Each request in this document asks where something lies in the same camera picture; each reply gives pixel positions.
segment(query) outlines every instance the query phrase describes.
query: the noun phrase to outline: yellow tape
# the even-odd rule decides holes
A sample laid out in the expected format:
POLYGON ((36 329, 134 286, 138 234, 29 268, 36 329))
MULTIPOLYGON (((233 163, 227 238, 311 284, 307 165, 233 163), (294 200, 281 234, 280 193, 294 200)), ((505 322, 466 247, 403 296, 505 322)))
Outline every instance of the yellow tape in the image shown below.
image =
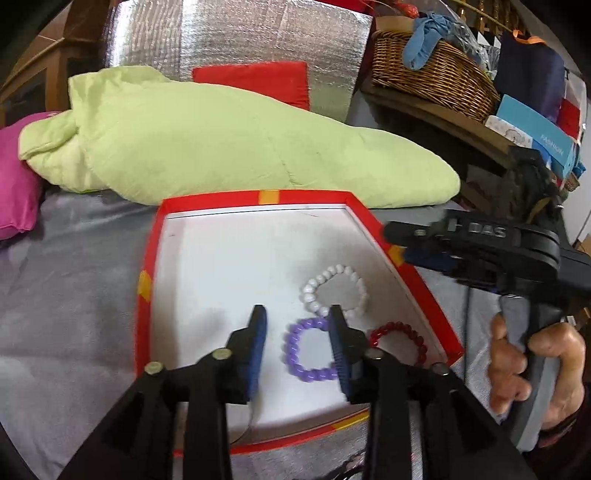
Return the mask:
POLYGON ((259 205, 276 205, 279 203, 279 190, 261 190, 259 205))
POLYGON ((394 265, 399 267, 404 263, 404 248, 399 247, 398 245, 392 245, 388 250, 388 256, 394 265))
POLYGON ((349 417, 348 419, 344 419, 344 420, 338 421, 336 423, 333 423, 331 425, 331 427, 333 427, 335 430, 342 430, 347 427, 350 427, 351 425, 355 425, 356 423, 359 423, 360 421, 364 421, 368 417, 369 417, 369 411, 364 410, 362 412, 359 412, 357 415, 353 415, 352 417, 349 417))
POLYGON ((145 270, 142 270, 139 274, 138 295, 145 301, 150 301, 152 297, 152 279, 145 270))

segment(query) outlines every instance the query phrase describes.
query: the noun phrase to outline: wicker basket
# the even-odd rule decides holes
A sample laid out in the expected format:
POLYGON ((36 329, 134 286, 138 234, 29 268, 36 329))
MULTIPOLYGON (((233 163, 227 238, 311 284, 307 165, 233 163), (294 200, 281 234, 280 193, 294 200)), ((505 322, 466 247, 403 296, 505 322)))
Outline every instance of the wicker basket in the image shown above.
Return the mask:
POLYGON ((406 68, 402 51, 411 36, 395 31, 374 33, 374 83, 431 100, 482 123, 499 101, 491 80, 463 52, 443 40, 421 70, 406 68))

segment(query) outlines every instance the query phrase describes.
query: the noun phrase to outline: pink pillow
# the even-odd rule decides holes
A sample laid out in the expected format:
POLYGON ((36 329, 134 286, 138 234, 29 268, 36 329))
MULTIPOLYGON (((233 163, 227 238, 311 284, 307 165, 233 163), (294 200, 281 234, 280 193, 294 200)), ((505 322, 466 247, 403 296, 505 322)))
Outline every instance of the pink pillow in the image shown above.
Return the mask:
POLYGON ((35 226, 41 178, 18 159, 18 136, 28 124, 56 113, 34 113, 0 129, 0 240, 35 226))

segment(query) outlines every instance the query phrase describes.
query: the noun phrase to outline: sleeve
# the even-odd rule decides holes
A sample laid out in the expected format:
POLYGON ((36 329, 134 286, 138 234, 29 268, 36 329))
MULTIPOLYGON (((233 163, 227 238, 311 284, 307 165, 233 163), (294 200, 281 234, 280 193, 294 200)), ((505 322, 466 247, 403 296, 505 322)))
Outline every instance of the sleeve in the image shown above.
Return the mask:
POLYGON ((581 408, 524 454, 539 480, 579 480, 591 472, 591 384, 585 385, 581 408))

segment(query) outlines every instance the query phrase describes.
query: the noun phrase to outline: blue cloth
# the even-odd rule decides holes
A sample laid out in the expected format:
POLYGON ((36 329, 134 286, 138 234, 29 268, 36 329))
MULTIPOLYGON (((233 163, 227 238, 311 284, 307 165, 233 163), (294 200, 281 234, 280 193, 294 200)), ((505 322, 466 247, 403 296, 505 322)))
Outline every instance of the blue cloth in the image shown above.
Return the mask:
POLYGON ((433 53, 437 42, 447 38, 453 21, 443 15, 429 13, 426 17, 415 18, 414 33, 402 51, 402 63, 410 70, 422 69, 433 53))
POLYGON ((585 165, 583 165, 580 160, 577 160, 577 163, 573 167, 574 176, 578 179, 581 178, 581 175, 585 173, 585 170, 587 170, 585 165))

